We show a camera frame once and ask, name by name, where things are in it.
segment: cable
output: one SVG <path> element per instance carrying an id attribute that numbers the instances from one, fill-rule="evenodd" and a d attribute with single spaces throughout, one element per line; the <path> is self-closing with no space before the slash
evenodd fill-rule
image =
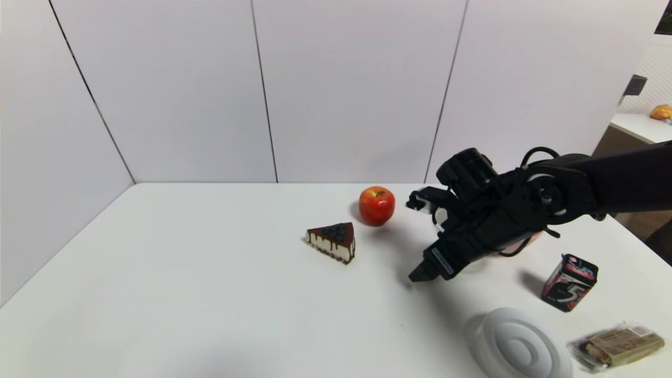
<path id="1" fill-rule="evenodd" d="M 553 158 L 560 157 L 559 153 L 557 153 L 556 151 L 554 151 L 554 150 L 552 150 L 548 147 L 534 147 L 533 149 L 529 150 L 528 153 L 525 154 L 525 157 L 523 157 L 523 162 L 520 163 L 520 166 L 524 167 L 525 165 L 527 165 L 528 160 L 530 160 L 532 155 L 534 155 L 537 152 L 545 152 L 545 153 L 553 156 Z M 514 257 L 515 255 L 519 254 L 520 251 L 522 251 L 528 245 L 531 238 L 532 237 L 529 237 L 529 238 L 523 240 L 523 242 L 520 244 L 520 246 L 518 248 L 516 248 L 515 251 L 511 252 L 510 254 L 505 254 L 503 252 L 499 252 L 499 254 L 501 256 L 504 256 L 504 257 Z"/>
<path id="2" fill-rule="evenodd" d="M 523 241 L 523 243 L 521 243 L 520 246 L 518 248 L 516 248 L 515 251 L 511 252 L 510 254 L 505 254 L 504 252 L 499 252 L 499 255 L 504 256 L 504 257 L 514 257 L 515 255 L 519 254 L 520 251 L 523 250 L 523 248 L 525 248 L 527 246 L 527 244 L 530 242 L 531 238 L 532 237 L 529 237 L 529 238 L 525 239 Z"/>
<path id="3" fill-rule="evenodd" d="M 559 153 L 551 150 L 548 147 L 534 147 L 533 149 L 529 150 L 528 153 L 525 154 L 525 157 L 523 157 L 523 162 L 520 163 L 520 166 L 524 167 L 525 165 L 527 165 L 528 160 L 530 160 L 532 155 L 534 155 L 534 153 L 537 153 L 537 152 L 545 152 L 545 153 L 553 156 L 553 158 L 560 157 Z"/>

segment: chocolate drizzle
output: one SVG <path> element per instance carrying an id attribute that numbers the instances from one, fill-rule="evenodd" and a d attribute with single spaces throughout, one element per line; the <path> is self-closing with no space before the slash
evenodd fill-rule
<path id="1" fill-rule="evenodd" d="M 326 251 L 315 244 L 310 242 L 311 235 L 314 235 L 315 240 L 317 237 L 320 237 L 322 240 L 327 240 L 330 243 L 329 251 Z M 355 233 L 352 223 L 338 223 L 335 225 L 327 227 L 319 227 L 316 229 L 308 230 L 308 243 L 311 244 L 315 249 L 321 253 L 336 259 L 345 265 L 348 265 L 353 258 L 355 258 Z M 349 252 L 349 258 L 344 260 L 343 258 L 336 256 L 332 251 L 335 248 L 344 247 Z"/>

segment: white table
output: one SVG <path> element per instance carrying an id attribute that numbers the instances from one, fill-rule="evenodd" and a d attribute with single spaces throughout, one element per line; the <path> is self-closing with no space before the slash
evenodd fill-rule
<path id="1" fill-rule="evenodd" d="M 672 125 L 644 114 L 617 113 L 611 125 L 648 144 L 672 141 Z"/>
<path id="2" fill-rule="evenodd" d="M 464 335 L 498 307 L 562 341 L 631 319 L 672 337 L 672 269 L 613 219 L 411 284 L 435 231 L 401 206 L 420 185 L 386 186 L 399 206 L 380 228 L 351 213 L 364 184 L 134 186 L 0 309 L 0 377 L 483 377 Z M 302 241 L 344 221 L 349 266 Z M 538 298 L 564 252 L 600 268 L 571 313 Z M 609 377 L 670 370 L 652 356 Z"/>

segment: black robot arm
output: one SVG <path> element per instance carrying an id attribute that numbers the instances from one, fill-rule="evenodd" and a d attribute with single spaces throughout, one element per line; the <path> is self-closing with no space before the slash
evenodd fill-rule
<path id="1" fill-rule="evenodd" d="M 548 226 L 581 215 L 602 220 L 606 213 L 672 209 L 672 142 L 604 157 L 564 155 L 501 175 L 487 157 L 467 149 L 436 176 L 447 189 L 422 188 L 406 203 L 431 213 L 441 229 L 410 274 L 414 282 L 451 279 L 469 263 L 540 231 L 560 237 Z"/>

